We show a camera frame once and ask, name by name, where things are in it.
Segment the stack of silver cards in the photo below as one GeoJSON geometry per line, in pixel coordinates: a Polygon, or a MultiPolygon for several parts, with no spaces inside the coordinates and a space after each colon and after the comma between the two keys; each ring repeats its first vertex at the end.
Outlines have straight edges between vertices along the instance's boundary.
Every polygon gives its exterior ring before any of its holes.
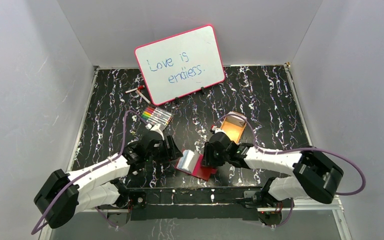
{"type": "Polygon", "coordinates": [[[237,126],[243,126],[246,123],[246,117],[242,114],[239,114],[237,112],[229,112],[229,115],[226,117],[226,121],[228,123],[237,125],[237,126]]]}

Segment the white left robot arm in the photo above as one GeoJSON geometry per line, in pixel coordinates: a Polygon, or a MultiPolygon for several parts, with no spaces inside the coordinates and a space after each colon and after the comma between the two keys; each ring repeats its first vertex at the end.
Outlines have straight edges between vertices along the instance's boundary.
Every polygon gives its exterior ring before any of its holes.
{"type": "Polygon", "coordinates": [[[182,156],[173,136],[149,130],[102,162],[71,172],[53,171],[34,197],[42,217],[33,231],[44,226],[59,228],[86,209],[102,205],[124,208],[130,198],[119,178],[138,173],[147,164],[165,164],[182,156]]]}

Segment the red card holder wallet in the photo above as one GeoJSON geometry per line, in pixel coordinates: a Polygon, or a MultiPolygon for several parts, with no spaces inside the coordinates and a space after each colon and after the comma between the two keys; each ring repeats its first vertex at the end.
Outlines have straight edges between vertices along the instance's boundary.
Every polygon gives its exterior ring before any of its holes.
{"type": "Polygon", "coordinates": [[[196,150],[192,151],[185,149],[182,151],[182,157],[180,157],[175,165],[178,171],[186,173],[190,176],[198,179],[208,181],[211,175],[215,175],[216,168],[207,167],[202,165],[203,155],[196,150]]]}

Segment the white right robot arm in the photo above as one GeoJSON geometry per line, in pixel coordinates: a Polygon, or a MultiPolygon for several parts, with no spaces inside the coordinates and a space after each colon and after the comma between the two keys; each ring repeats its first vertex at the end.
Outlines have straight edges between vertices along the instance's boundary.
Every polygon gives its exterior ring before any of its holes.
{"type": "Polygon", "coordinates": [[[252,143],[237,144],[222,131],[216,132],[204,144],[202,160],[206,167],[229,163],[236,168],[286,174],[287,177],[275,177],[264,185],[261,199],[268,207],[299,197],[330,204],[344,175],[344,171],[317,148],[280,151],[252,143]]]}

